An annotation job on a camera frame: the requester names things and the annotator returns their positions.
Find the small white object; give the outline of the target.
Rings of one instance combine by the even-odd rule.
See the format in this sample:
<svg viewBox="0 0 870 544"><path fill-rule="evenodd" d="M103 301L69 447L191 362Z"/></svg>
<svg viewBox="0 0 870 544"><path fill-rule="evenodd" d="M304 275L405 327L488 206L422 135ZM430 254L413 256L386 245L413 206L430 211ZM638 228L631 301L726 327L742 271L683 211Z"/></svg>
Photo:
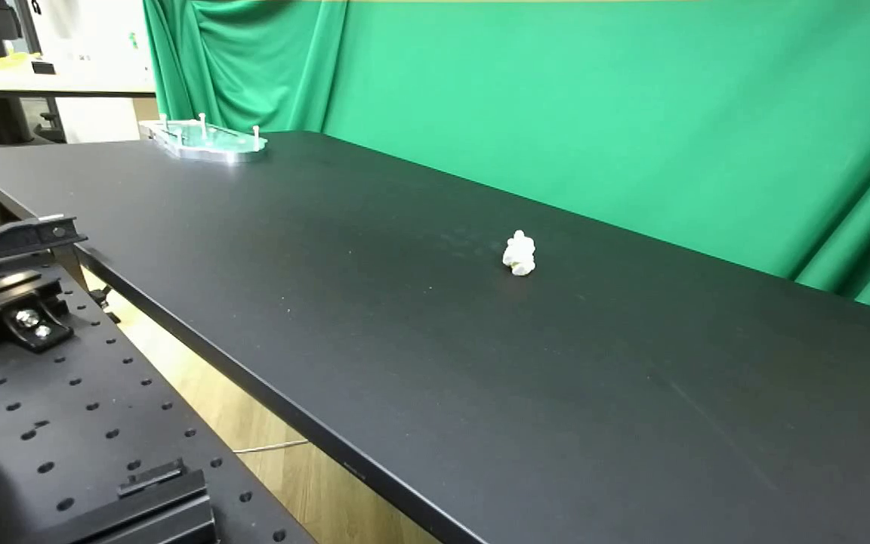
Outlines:
<svg viewBox="0 0 870 544"><path fill-rule="evenodd" d="M534 237L525 235L523 228L516 228L503 251L502 251L502 263L516 275L525 279L534 271Z"/></svg>

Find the clear acrylic plate with posts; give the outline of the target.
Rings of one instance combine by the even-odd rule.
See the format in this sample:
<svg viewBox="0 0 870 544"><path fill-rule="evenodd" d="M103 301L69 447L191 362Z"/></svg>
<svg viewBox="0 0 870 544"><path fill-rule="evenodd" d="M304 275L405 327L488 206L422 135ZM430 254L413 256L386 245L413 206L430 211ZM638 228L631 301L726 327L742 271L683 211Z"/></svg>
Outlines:
<svg viewBox="0 0 870 544"><path fill-rule="evenodd" d="M209 124L205 119L158 119L140 124L143 135L158 142L175 157L183 161L219 161L241 163L254 161L268 147L268 140L259 129L238 132L228 128Z"/></svg>

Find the black mounting block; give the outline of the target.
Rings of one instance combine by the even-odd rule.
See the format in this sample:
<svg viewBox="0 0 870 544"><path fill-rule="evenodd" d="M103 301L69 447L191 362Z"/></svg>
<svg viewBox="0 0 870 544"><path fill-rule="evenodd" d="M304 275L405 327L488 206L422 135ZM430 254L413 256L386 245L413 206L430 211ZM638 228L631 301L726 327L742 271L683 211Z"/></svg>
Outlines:
<svg viewBox="0 0 870 544"><path fill-rule="evenodd" d="M119 502L48 525L24 544L216 544L219 523L201 470L126 488Z"/></svg>

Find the green backdrop curtain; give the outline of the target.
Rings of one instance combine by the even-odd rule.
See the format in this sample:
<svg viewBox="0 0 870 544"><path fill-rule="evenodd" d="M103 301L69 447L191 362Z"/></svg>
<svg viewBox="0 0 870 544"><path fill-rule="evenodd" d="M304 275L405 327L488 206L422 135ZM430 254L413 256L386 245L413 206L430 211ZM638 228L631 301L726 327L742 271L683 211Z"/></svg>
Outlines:
<svg viewBox="0 0 870 544"><path fill-rule="evenodd" d="M870 0L140 0L158 105L870 305Z"/></svg>

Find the black perforated breadboard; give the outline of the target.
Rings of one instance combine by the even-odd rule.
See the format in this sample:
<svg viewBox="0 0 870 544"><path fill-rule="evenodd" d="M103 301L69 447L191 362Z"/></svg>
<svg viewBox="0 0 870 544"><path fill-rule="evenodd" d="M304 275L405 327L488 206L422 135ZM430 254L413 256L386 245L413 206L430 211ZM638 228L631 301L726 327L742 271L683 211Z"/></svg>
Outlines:
<svg viewBox="0 0 870 544"><path fill-rule="evenodd" d="M201 470L216 544L312 544L302 523L237 458L62 268L0 271L0 287L57 283L71 334L29 353L0 343L0 544Z"/></svg>

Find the white cabinet in background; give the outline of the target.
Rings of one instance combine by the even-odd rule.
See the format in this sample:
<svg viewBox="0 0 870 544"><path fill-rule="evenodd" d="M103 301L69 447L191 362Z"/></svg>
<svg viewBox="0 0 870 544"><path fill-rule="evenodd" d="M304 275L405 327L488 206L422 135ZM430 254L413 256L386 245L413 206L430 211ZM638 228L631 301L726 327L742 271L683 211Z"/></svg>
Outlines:
<svg viewBox="0 0 870 544"><path fill-rule="evenodd" d="M143 0L27 0L39 54L57 76L143 81L154 87ZM137 140L130 96L57 96L69 142Z"/></svg>

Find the wooden desk in background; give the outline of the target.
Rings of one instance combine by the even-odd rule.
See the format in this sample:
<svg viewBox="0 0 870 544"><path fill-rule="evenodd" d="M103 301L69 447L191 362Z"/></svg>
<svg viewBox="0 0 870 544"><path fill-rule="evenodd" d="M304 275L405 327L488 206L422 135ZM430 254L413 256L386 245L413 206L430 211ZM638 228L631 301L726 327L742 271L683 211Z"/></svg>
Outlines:
<svg viewBox="0 0 870 544"><path fill-rule="evenodd" d="M37 72L33 54L0 57L0 96L151 96L144 72Z"/></svg>

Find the black rail with bolt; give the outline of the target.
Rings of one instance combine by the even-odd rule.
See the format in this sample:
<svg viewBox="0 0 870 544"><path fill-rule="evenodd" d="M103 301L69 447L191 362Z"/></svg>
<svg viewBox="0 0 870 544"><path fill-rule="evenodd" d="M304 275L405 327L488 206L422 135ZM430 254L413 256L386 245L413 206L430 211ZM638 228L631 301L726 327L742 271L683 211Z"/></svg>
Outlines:
<svg viewBox="0 0 870 544"><path fill-rule="evenodd" d="M50 351L71 334L57 283L0 287L0 343L11 342L29 353Z"/></svg>

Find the black metal clamp bracket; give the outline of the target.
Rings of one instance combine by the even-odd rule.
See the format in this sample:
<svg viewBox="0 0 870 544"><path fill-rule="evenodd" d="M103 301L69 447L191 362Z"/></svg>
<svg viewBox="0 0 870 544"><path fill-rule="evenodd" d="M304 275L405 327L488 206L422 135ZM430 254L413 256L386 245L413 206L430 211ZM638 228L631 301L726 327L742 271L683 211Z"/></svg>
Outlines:
<svg viewBox="0 0 870 544"><path fill-rule="evenodd" d="M82 240L71 214L10 221L0 227L0 267Z"/></svg>

